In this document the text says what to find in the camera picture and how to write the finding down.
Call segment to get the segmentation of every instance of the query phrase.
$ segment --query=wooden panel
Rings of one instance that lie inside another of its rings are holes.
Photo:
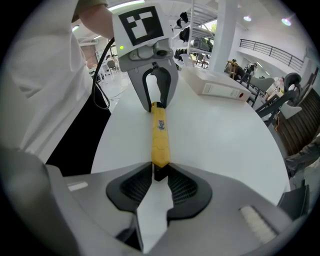
[[[277,132],[287,151],[288,156],[298,153],[309,144],[320,126],[320,96],[314,89],[299,104],[300,112],[285,119],[279,113],[279,126]]]

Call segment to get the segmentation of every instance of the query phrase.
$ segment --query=black cable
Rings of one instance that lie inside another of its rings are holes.
[[[120,94],[122,94],[124,91],[125,91],[125,90],[123,90],[122,92],[118,93],[117,95],[115,95],[115,96],[111,97],[111,98],[110,98],[110,100],[111,100],[111,99],[113,99],[114,97],[119,96],[119,95],[120,95]]]
[[[107,95],[105,94],[105,92],[102,90],[101,86],[98,84],[97,82],[97,77],[98,77],[98,73],[99,73],[99,70],[102,66],[102,63],[104,62],[104,59],[106,57],[106,54],[107,52],[109,51],[111,45],[115,42],[115,38],[113,37],[109,42],[108,44],[106,45],[106,47],[104,48],[104,51],[102,53],[102,56],[99,60],[99,63],[98,63],[98,66],[96,67],[95,69],[95,72],[94,72],[94,76],[93,76],[93,82],[92,82],[92,89],[91,89],[91,95],[92,95],[92,99],[93,99],[93,103],[94,105],[96,105],[99,109],[101,110],[108,110],[109,107],[110,107],[110,101],[107,97]],[[102,92],[103,96],[105,97],[106,101],[107,101],[107,105],[106,107],[101,107],[99,106],[96,101],[95,101],[95,91],[96,91],[96,86],[98,87],[98,89]]]

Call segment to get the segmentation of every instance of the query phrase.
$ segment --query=sticker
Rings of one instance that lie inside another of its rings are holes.
[[[207,82],[203,88],[202,93],[213,96],[237,98],[238,94],[240,93],[240,90],[224,85]]]
[[[119,18],[133,46],[164,35],[154,6],[125,12]]]
[[[158,129],[160,131],[163,131],[165,129],[165,121],[164,120],[158,120]]]

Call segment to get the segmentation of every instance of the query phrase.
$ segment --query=railing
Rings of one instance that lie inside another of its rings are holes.
[[[270,57],[275,58],[293,68],[297,72],[301,71],[304,64],[303,60],[293,56],[292,54],[262,42],[241,39],[240,47],[269,55]]]

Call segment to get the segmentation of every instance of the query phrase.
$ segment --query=floor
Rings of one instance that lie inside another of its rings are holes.
[[[105,95],[109,98],[111,113],[114,111],[121,94],[126,90],[131,80],[127,72],[112,71],[112,74],[106,74],[105,79],[100,83]]]

